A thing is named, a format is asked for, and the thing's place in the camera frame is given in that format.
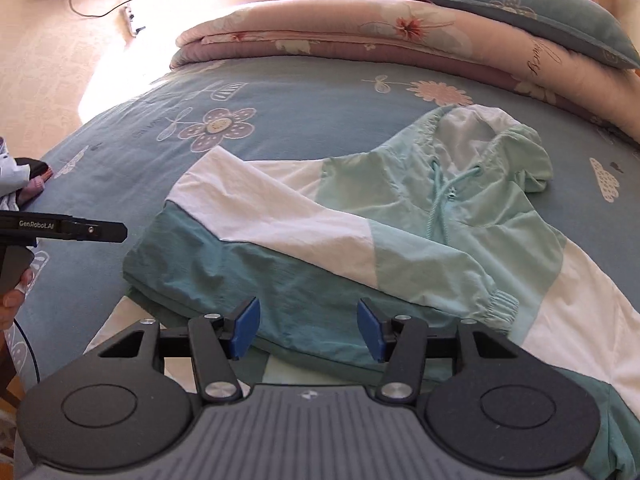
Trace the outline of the person's left hand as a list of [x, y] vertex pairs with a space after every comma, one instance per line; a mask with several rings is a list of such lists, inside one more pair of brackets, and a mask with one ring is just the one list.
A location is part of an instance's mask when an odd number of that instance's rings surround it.
[[26, 290], [32, 284], [34, 272], [28, 268], [21, 276], [20, 281], [6, 294], [1, 296], [0, 304], [0, 330], [8, 330], [14, 323], [18, 311], [24, 304]]

